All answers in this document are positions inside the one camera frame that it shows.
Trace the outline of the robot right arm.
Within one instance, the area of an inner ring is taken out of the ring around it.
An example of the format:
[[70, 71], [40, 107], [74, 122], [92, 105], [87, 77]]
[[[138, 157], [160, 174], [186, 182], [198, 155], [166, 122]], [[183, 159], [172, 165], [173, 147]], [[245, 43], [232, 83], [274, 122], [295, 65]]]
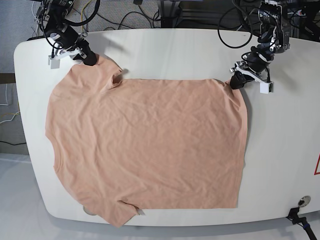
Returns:
[[37, 24], [52, 47], [51, 54], [48, 56], [48, 65], [52, 69], [57, 69], [60, 67], [61, 59], [70, 57], [87, 66], [94, 66], [98, 60], [86, 40], [88, 34], [78, 33], [74, 28], [86, 25], [96, 16], [100, 1], [95, 2], [93, 13], [80, 22], [66, 19], [73, 8], [73, 0], [41, 0], [40, 3], [36, 15]]

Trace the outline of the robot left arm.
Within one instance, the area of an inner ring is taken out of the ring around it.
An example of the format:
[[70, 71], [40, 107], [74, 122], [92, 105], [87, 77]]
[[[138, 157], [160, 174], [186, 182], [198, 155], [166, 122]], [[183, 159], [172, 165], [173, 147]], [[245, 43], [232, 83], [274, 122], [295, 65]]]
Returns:
[[259, 83], [262, 94], [273, 91], [269, 65], [276, 54], [282, 54], [290, 48], [289, 32], [284, 17], [287, 8], [277, 0], [263, 0], [257, 9], [260, 21], [258, 45], [241, 56], [241, 61], [230, 69], [233, 76], [229, 82], [233, 90], [241, 89], [250, 82]]

